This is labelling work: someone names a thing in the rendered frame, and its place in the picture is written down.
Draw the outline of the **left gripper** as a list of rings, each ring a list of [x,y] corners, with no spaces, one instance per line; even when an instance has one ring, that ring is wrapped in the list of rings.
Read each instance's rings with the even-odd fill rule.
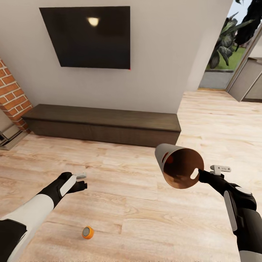
[[[83,191],[84,189],[87,189],[87,183],[84,181],[76,182],[76,187],[72,191],[68,191],[67,193],[74,193],[78,191]]]

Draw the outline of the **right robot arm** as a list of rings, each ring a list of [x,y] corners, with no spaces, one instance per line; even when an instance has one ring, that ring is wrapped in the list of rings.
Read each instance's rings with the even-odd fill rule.
[[[256,211],[255,198],[250,191],[224,179],[221,171],[231,172],[229,166],[212,165],[210,169],[198,169],[199,181],[208,183],[224,197],[241,262],[262,262],[262,218]]]

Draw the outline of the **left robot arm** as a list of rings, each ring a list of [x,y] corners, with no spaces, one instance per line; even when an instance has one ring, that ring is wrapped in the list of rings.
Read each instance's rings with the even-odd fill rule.
[[[0,262],[15,262],[28,246],[43,222],[68,193],[87,189],[85,172],[63,172],[36,196],[0,218]]]

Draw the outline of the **can of soda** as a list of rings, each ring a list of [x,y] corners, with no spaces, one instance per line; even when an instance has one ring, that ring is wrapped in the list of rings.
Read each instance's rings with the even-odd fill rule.
[[[165,156],[163,157],[163,160],[165,159],[165,157],[168,155],[168,152],[165,154]],[[173,155],[171,154],[168,158],[167,158],[167,160],[166,160],[166,163],[168,163],[168,164],[171,164],[171,163],[173,163],[174,162],[174,157],[173,157]]]
[[[85,227],[83,232],[82,232],[82,236],[86,239],[91,239],[94,235],[94,230],[91,227]]]

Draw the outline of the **trash can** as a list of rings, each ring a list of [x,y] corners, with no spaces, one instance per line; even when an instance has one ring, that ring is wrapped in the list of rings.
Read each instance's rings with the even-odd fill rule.
[[[163,157],[168,155],[163,160]],[[174,162],[166,163],[167,158],[173,155]],[[166,182],[177,189],[187,189],[199,182],[199,174],[195,179],[191,179],[196,168],[204,171],[204,161],[202,156],[191,148],[175,146],[168,143],[162,143],[155,149],[155,157],[160,166]]]

